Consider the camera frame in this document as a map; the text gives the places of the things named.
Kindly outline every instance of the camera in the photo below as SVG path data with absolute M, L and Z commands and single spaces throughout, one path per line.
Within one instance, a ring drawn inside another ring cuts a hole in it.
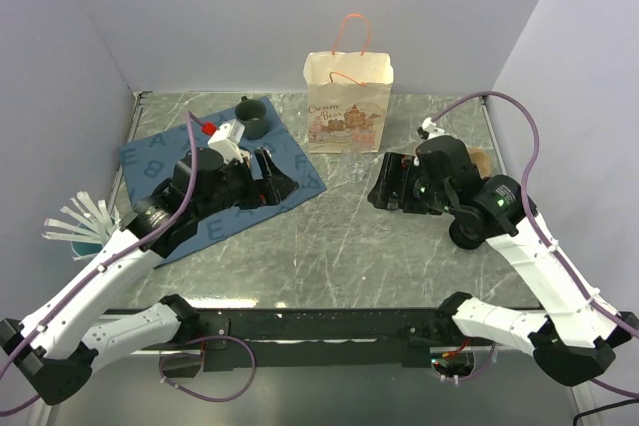
M 483 178 L 466 144 L 450 135 L 422 142 L 415 153 L 384 155 L 379 178 L 368 194 L 376 208 L 448 213 L 455 218 L 450 239 L 467 250 L 494 236 L 517 235 L 516 225 L 525 218 L 517 180 L 507 175 Z M 536 214 L 535 203 L 530 205 Z

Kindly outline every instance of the gray wall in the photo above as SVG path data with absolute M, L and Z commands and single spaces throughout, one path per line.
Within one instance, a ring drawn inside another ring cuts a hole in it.
M 395 90 L 431 94 L 491 86 L 537 1 L 83 0 L 133 90 L 303 90 L 306 54 L 362 12 Z M 353 22 L 343 48 L 364 35 Z
M 67 244 L 40 237 L 42 224 L 77 190 L 107 193 L 133 99 L 79 0 L 0 9 L 0 317 L 20 318 L 78 271 Z M 0 409 L 33 394 L 11 373 Z
M 483 376 L 458 388 L 441 384 L 430 374 L 390 365 L 262 368 L 243 396 L 230 403 L 211 404 L 160 384 L 157 356 L 129 357 L 100 371 L 63 403 L 53 423 L 567 426 L 574 414 L 568 389 L 518 352 L 499 352 L 497 363 Z M 246 369 L 201 373 L 185 386 L 224 396 L 240 389 L 247 375 Z
M 638 32 L 637 0 L 540 0 L 495 85 L 527 105 L 539 124 L 531 194 L 551 230 L 607 299 L 635 312 Z M 502 102 L 490 113 L 506 163 L 520 175 L 529 129 Z M 636 342 L 617 355 L 605 380 L 639 391 Z M 599 403 L 620 399 L 593 389 Z M 606 413 L 607 424 L 636 424 L 632 408 Z

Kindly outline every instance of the robotic arm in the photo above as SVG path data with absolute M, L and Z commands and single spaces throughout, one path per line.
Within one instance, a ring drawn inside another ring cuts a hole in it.
M 152 344 L 183 343 L 182 338 L 192 336 L 198 313 L 177 295 L 125 319 L 93 325 L 127 287 L 194 236 L 199 221 L 230 207 L 277 205 L 298 187 L 262 149 L 253 151 L 262 172 L 261 178 L 254 179 L 249 160 L 237 147 L 241 134 L 241 124 L 222 124 L 210 138 L 210 148 L 198 148 L 195 187 L 184 212 L 164 233 L 103 266 L 116 253 L 166 226 L 185 199 L 192 175 L 191 152 L 176 163 L 171 177 L 133 206 L 103 250 L 51 301 L 21 322 L 0 322 L 0 345 L 7 354 L 35 335 L 14 364 L 47 404 L 69 398 L 92 372 L 112 361 Z M 72 291 L 76 294 L 62 304 Z M 59 313 L 43 325 L 47 314 L 60 306 Z
M 368 200 L 379 209 L 405 213 L 451 214 L 452 241 L 463 249 L 485 241 L 526 282 L 545 311 L 522 312 L 493 306 L 466 293 L 456 293 L 439 311 L 467 337 L 506 344 L 534 357 L 553 379 L 574 386 L 602 374 L 615 358 L 613 348 L 629 333 L 595 310 L 596 300 L 610 314 L 636 328 L 632 313 L 619 313 L 599 296 L 567 260 L 581 280 L 585 298 L 555 253 L 565 253 L 552 239 L 541 213 L 527 199 L 537 228 L 550 238 L 540 240 L 526 215 L 520 184 L 507 175 L 482 178 L 462 140 L 447 135 L 430 119 L 419 129 L 425 141 L 416 155 L 386 153 Z

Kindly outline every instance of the black cable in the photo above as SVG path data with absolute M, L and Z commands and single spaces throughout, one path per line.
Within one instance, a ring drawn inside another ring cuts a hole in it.
M 579 413 L 572 419 L 572 426 L 577 426 L 577 423 L 584 416 L 590 416 L 591 414 L 600 413 L 602 411 L 608 411 L 609 409 L 620 408 L 621 406 L 627 406 L 628 404 L 637 404 L 639 403 L 639 399 L 627 399 L 625 401 L 619 401 L 618 403 L 607 404 L 605 406 L 601 406 L 600 408 L 594 408 L 590 411 L 584 411 L 583 413 Z

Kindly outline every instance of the marble tabletop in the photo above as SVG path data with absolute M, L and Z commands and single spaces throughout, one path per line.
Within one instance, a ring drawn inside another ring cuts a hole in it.
M 184 123 L 191 110 L 203 116 L 233 106 L 239 93 L 142 94 L 134 138 Z M 270 98 L 291 135 L 308 151 L 306 94 L 246 94 Z M 375 209 L 366 199 L 386 151 L 413 153 L 417 126 L 453 96 L 390 97 L 377 154 L 365 154 L 363 180 L 348 182 L 341 154 L 308 154 L 327 191 L 242 233 L 153 270 L 114 308 L 147 307 L 177 293 L 199 308 L 437 307 L 456 291 L 500 306 L 536 307 L 532 293 L 487 245 L 461 250 L 450 241 L 451 218 Z M 469 102 L 440 125 L 482 147 L 501 172 L 484 107 Z M 130 209 L 124 181 L 114 192 L 120 213 Z

